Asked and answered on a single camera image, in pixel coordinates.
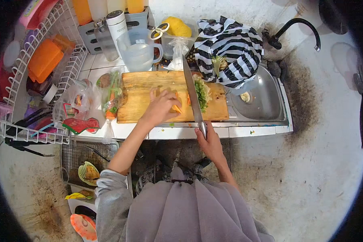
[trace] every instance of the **scissors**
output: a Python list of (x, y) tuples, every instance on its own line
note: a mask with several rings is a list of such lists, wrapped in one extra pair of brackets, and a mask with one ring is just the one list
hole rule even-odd
[(158, 27), (149, 26), (149, 30), (152, 30), (150, 38), (152, 40), (160, 39), (163, 33), (169, 29), (169, 23), (160, 24)]

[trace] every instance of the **faucet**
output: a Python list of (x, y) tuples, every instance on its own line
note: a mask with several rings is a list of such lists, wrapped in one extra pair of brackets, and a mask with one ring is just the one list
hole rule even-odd
[(274, 48), (276, 48), (277, 50), (280, 50), (282, 45), (281, 43), (278, 41), (278, 38), (292, 25), (295, 23), (303, 23), (306, 24), (307, 26), (310, 27), (310, 29), (313, 31), (313, 33), (315, 34), (316, 37), (316, 46), (315, 46), (315, 50), (317, 52), (320, 51), (320, 36), (319, 33), (317, 32), (316, 28), (308, 21), (306, 21), (305, 19), (300, 19), (300, 18), (294, 18), (289, 20), (275, 35), (269, 36), (269, 31), (264, 29), (262, 31), (262, 35), (264, 37), (267, 38), (267, 42), (269, 43), (269, 45), (273, 46)]

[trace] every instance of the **sink drain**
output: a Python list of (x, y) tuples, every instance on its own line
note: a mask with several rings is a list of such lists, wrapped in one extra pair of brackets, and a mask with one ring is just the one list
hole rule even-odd
[(245, 104), (251, 104), (253, 102), (253, 95), (251, 92), (245, 92), (238, 96)]

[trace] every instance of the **white thermos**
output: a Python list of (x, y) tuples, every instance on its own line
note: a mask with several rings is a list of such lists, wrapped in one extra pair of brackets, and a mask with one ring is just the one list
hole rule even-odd
[(125, 14), (122, 10), (116, 10), (106, 16), (106, 23), (109, 27), (111, 37), (113, 38), (114, 45), (116, 46), (118, 55), (121, 56), (117, 46), (117, 38), (128, 31), (126, 27)]

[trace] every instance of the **hand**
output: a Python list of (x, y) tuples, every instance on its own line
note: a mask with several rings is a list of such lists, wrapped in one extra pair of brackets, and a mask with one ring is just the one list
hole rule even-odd
[(204, 139), (203, 133), (198, 128), (195, 128), (200, 148), (204, 154), (214, 162), (217, 168), (228, 167), (219, 135), (215, 133), (211, 121), (205, 121), (205, 123), (207, 124), (207, 140)]
[(156, 97), (154, 93), (156, 90), (157, 88), (152, 88), (150, 90), (150, 104), (140, 118), (140, 120), (144, 121), (152, 128), (168, 119), (179, 116), (179, 113), (170, 113), (169, 111), (173, 105), (182, 106), (174, 93), (163, 90), (160, 95)]

